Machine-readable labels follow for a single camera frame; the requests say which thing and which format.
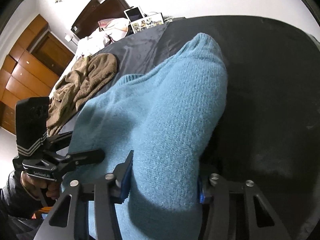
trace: wooden headboard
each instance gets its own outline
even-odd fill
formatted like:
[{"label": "wooden headboard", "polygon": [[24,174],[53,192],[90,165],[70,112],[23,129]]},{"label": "wooden headboard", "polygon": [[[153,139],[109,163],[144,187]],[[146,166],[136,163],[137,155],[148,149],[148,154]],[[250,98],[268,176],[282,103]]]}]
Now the wooden headboard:
[{"label": "wooden headboard", "polygon": [[125,0],[91,0],[72,25],[72,32],[80,39],[90,36],[99,27],[98,21],[110,18],[126,18],[124,10],[129,9]]}]

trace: silver bolt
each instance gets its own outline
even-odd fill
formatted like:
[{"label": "silver bolt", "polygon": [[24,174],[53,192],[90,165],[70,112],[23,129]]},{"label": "silver bolt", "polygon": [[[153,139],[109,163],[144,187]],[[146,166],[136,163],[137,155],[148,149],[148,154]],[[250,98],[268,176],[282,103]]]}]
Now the silver bolt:
[{"label": "silver bolt", "polygon": [[254,182],[252,180],[247,180],[245,182],[245,184],[248,186],[248,187],[253,187],[254,186]]},{"label": "silver bolt", "polygon": [[79,185],[79,181],[77,181],[77,180],[73,180],[73,181],[70,182],[70,186],[71,187],[76,187],[78,185]]},{"label": "silver bolt", "polygon": [[217,174],[217,173],[212,173],[212,174],[210,175],[210,179],[213,179],[213,180],[217,180],[217,179],[219,179],[219,177],[220,177],[220,175]]},{"label": "silver bolt", "polygon": [[105,179],[113,179],[115,176],[113,173],[107,173],[104,177]]}]

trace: dark bedspread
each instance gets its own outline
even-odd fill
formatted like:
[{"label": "dark bedspread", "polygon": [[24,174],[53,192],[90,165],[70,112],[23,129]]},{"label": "dark bedspread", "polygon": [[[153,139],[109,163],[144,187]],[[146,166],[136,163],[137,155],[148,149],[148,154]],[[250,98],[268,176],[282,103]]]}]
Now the dark bedspread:
[{"label": "dark bedspread", "polygon": [[[199,32],[220,45],[229,79],[227,106],[202,162],[228,180],[253,180],[291,237],[306,239],[320,217],[320,51],[303,31],[250,16],[160,25],[98,52],[118,61],[98,94],[125,74],[147,73]],[[73,130],[76,117],[61,132]]]}]

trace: blue sweater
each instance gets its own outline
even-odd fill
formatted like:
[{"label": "blue sweater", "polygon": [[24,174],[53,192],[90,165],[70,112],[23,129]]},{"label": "blue sweater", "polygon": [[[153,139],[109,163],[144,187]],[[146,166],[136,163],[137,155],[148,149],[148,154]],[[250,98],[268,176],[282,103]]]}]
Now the blue sweater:
[{"label": "blue sweater", "polygon": [[[124,240],[197,239],[199,157],[226,103],[227,73],[218,44],[199,33],[145,75],[123,76],[80,112],[69,152],[102,148],[105,160],[66,175],[92,182],[134,150],[129,198],[116,204]],[[93,203],[90,234],[95,236]]]}]

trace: lamp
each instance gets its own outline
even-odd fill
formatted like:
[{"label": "lamp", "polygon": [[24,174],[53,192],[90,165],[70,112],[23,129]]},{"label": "lamp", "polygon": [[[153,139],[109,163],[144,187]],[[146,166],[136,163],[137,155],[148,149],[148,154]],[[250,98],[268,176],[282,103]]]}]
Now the lamp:
[{"label": "lamp", "polygon": [[64,39],[65,39],[67,42],[72,41],[72,42],[77,46],[77,44],[72,40],[72,39],[73,39],[73,35],[67,34],[67,35],[64,37]]}]

